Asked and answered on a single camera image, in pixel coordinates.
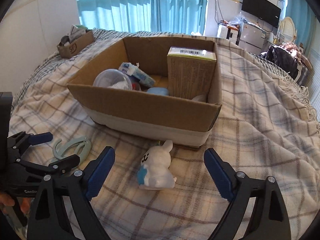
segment blue curtain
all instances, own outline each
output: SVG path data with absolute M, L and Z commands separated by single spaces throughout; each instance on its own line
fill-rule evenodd
M 316 16 L 306 0 L 288 0 L 285 16 L 291 17 L 297 31 L 296 45 L 303 43 L 304 54 L 308 55 L 314 35 Z
M 151 31 L 204 32 L 207 0 L 151 0 Z
M 150 0 L 77 0 L 81 24 L 123 32 L 150 31 Z

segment black bag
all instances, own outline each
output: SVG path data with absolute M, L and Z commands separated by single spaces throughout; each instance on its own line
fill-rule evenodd
M 270 45 L 266 53 L 260 54 L 260 57 L 276 64 L 286 71 L 290 77 L 295 79 L 298 75 L 298 60 L 292 57 L 290 52 L 278 46 Z

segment plastic container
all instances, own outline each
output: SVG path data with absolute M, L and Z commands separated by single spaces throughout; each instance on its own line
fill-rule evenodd
M 137 79 L 134 76 L 128 76 L 131 84 L 132 84 L 132 90 L 137 90 L 137 91 L 141 91 L 141 86 L 139 84 L 139 79 Z
M 147 93 L 154 94 L 154 95 L 161 95 L 161 96 L 168 96 L 169 91 L 166 88 L 149 88 Z
M 93 86 L 132 90 L 132 83 L 129 77 L 117 69 L 102 71 L 94 80 Z

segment refrigerator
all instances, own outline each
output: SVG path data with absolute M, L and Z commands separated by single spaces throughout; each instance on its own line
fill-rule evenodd
M 238 46 L 247 52 L 259 55 L 265 41 L 266 32 L 248 23 L 242 23 L 238 36 Z

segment cable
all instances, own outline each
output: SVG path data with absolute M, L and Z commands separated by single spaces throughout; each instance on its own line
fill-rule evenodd
M 277 6 L 278 6 L 279 1 L 282 3 L 282 9 L 281 9 L 281 12 L 280 12 L 280 15 L 281 15 L 281 13 L 282 13 L 282 11 L 284 9 L 284 4 L 283 3 L 285 2 L 285 0 L 278 0 Z
M 219 4 L 219 0 L 215 0 L 215 12 L 214 12 L 214 20 L 216 21 L 216 23 L 219 25 L 222 21 L 219 21 L 219 15 L 218 15 L 218 11 L 217 11 L 217 3 L 218 3 L 218 8 L 219 8 L 219 12 L 222 18 L 222 21 L 224 21 L 222 13 L 221 13 L 221 9 L 220 9 L 220 4 Z
M 261 26 L 259 25 L 259 18 L 258 18 L 257 24 L 258 24 L 258 26 L 259 26 L 261 29 L 263 29 L 266 33 L 271 33 L 271 32 L 272 32 L 272 31 L 267 31 L 266 29 L 263 28 L 263 26 L 261 27 Z

